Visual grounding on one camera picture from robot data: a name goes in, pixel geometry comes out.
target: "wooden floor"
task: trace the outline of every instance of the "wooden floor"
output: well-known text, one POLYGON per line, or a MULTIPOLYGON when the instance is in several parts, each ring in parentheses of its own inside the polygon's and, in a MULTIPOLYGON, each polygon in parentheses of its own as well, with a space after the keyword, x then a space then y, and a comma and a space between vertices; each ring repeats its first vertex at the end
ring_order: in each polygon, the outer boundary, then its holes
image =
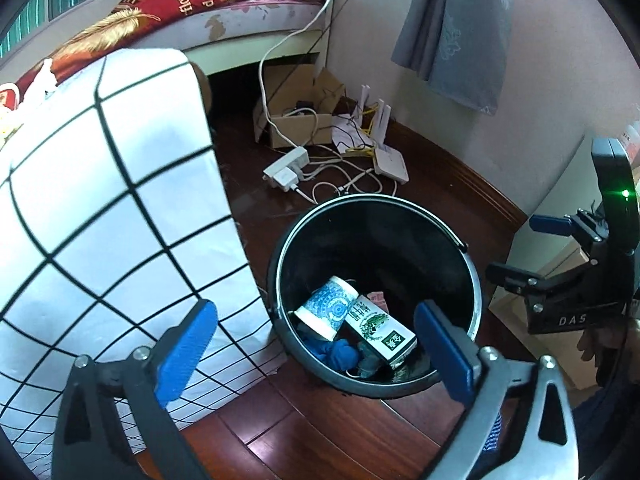
MULTIPOLYGON (((434 169, 423 138, 399 132, 390 132, 387 138, 404 154, 411 178, 398 196, 429 209, 468 243, 485 299, 489 298, 492 288, 484 280, 484 268, 506 259, 512 229, 469 189, 434 169)), ((255 278, 264 287, 276 241, 309 204, 263 182, 262 170, 279 154, 254 143, 250 118, 222 121, 216 143, 234 218, 255 278)), ((337 184, 344 182, 337 172, 327 170, 326 176, 337 184)), ((392 189, 387 181, 385 191, 392 189)), ((483 314, 477 342, 496 347, 508 358, 532 360, 489 312, 483 314)), ((513 406, 506 404, 503 414, 508 419, 512 411, 513 406)), ((289 359, 276 375, 182 434, 214 480, 415 480, 437 455, 461 413, 440 384, 382 402, 342 394, 289 359)), ((159 479, 148 452, 137 457, 159 479)))

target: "feather pattern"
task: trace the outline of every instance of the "feather pattern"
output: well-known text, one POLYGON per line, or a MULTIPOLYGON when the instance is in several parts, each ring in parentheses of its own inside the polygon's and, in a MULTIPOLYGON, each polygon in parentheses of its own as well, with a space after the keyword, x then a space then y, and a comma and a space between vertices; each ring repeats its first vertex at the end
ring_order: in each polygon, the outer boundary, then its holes
POLYGON ((53 59, 107 50, 118 44, 120 40, 133 34, 140 26, 140 18, 150 18, 160 22, 160 18, 152 14, 143 14, 140 9, 124 9, 110 14, 79 32, 53 54, 53 59))

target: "screw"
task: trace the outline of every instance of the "screw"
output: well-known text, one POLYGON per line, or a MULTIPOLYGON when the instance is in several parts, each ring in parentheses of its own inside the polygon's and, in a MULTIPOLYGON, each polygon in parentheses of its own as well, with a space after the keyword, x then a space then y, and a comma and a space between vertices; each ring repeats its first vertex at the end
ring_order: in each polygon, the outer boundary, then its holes
POLYGON ((78 357, 76 357, 76 360, 74 361, 74 366, 76 368, 84 368, 88 364, 89 364, 88 355, 79 355, 78 357))
POLYGON ((136 361, 144 361, 149 357, 151 350, 146 346, 140 346, 133 351, 133 358, 136 361))
POLYGON ((498 360, 498 352, 495 351, 495 348, 491 346, 485 346, 482 348, 482 352, 489 358, 489 361, 497 361, 498 360))
POLYGON ((550 370, 556 367, 556 360, 553 359, 550 355, 543 355, 540 358, 540 363, 542 363, 543 367, 549 368, 550 370))

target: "person's hand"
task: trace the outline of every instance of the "person's hand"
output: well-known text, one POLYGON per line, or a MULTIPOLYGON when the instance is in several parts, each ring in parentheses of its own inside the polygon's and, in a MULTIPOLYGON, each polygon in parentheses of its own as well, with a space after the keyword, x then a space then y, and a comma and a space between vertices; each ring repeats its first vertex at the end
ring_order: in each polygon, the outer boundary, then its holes
POLYGON ((604 351, 620 348, 625 331, 628 331, 625 351, 631 356, 629 380, 640 382, 640 321, 637 319, 630 319, 628 324, 616 322, 604 328, 588 328, 578 341, 577 349, 582 352, 583 361, 595 358, 596 368, 600 368, 604 351))

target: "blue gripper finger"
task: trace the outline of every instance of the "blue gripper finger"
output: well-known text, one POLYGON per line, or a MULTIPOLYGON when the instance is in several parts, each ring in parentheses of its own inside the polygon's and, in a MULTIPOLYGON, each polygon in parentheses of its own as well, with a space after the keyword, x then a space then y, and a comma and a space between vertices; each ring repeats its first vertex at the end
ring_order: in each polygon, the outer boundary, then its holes
POLYGON ((165 408, 180 397, 217 327, 218 310, 206 301, 158 368, 156 398, 160 406, 165 408))
POLYGON ((537 233, 550 235, 572 236, 575 233, 574 223, 570 219, 555 216, 533 215, 529 219, 529 227, 537 233))
POLYGON ((465 330, 452 325, 432 300, 416 307, 414 328, 450 397, 465 406, 471 405, 476 398, 475 382, 481 367, 478 347, 465 330))

